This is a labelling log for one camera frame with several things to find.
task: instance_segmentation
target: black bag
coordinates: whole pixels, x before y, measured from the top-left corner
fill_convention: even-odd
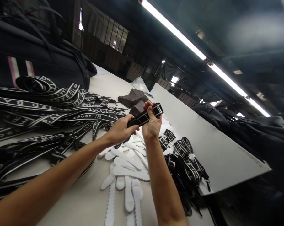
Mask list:
[[[55,12],[47,7],[41,9]],[[51,16],[50,22],[40,20],[45,25],[41,29],[35,26],[38,18],[30,17],[30,13],[17,8],[12,12],[10,16],[0,15],[0,87],[16,88],[15,80],[20,76],[46,76],[58,87],[69,87],[74,82],[88,91],[90,76],[97,70],[62,39],[61,30],[52,26],[55,20]]]

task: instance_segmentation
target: human hand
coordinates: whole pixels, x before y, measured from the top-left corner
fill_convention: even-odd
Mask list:
[[[140,130],[137,125],[127,128],[128,121],[133,118],[134,116],[132,114],[128,114],[124,118],[117,120],[110,130],[103,136],[107,139],[107,142],[109,142],[111,146],[122,143],[131,134],[136,134],[136,130]]]
[[[155,117],[153,113],[153,105],[155,103],[151,103],[150,101],[147,101],[144,103],[144,110],[147,110],[149,115],[149,122],[143,125],[143,137],[144,140],[149,140],[152,138],[158,138],[158,135],[160,133],[161,125],[162,125],[162,116],[160,115],[158,118]]]

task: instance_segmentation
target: finger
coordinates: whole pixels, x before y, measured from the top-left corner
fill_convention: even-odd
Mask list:
[[[147,101],[148,106],[153,106],[153,104],[148,100]]]
[[[154,116],[154,113],[153,113],[152,106],[148,107],[147,113],[148,113],[150,119],[156,119],[156,117]]]
[[[126,115],[123,119],[126,121],[126,122],[128,122],[129,120],[131,120],[131,119],[133,119],[134,118],[134,116],[132,115],[132,114],[128,114],[128,115]]]
[[[133,132],[135,132],[136,130],[139,129],[139,126],[135,125],[135,126],[131,126],[129,128],[126,129],[126,131],[129,133],[129,134],[132,134]]]

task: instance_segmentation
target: clear plastic bag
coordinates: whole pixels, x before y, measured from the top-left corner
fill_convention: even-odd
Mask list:
[[[131,84],[135,89],[143,91],[144,93],[149,93],[149,90],[145,85],[142,77],[137,77]]]

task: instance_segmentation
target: pile of straps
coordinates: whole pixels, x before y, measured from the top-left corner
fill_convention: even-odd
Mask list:
[[[177,139],[168,129],[164,132],[164,137],[159,137],[159,140],[163,151],[171,148],[172,145],[174,147],[175,152],[166,155],[165,160],[186,215],[192,216],[191,206],[201,215],[200,204],[203,199],[198,192],[199,182],[203,178],[207,183],[208,191],[211,191],[210,181],[204,167],[195,157],[190,141],[186,137]]]
[[[80,89],[72,83],[59,89],[44,76],[16,79],[21,89],[0,87],[0,116],[12,127],[0,127],[0,141],[42,127],[74,127],[92,121],[115,123],[125,109],[108,106],[116,103]]]
[[[40,157],[56,165],[66,158],[66,151],[71,148],[77,151],[85,145],[80,140],[87,132],[92,131],[95,140],[101,128],[109,130],[125,116],[121,113],[124,109],[107,105],[116,103],[115,100],[87,93],[74,83],[59,89],[46,77],[19,77],[16,82],[22,89],[0,87],[0,117],[13,126],[0,127],[0,141],[44,127],[80,127],[73,132],[42,135],[1,146],[0,200],[38,176],[5,181],[10,173]]]

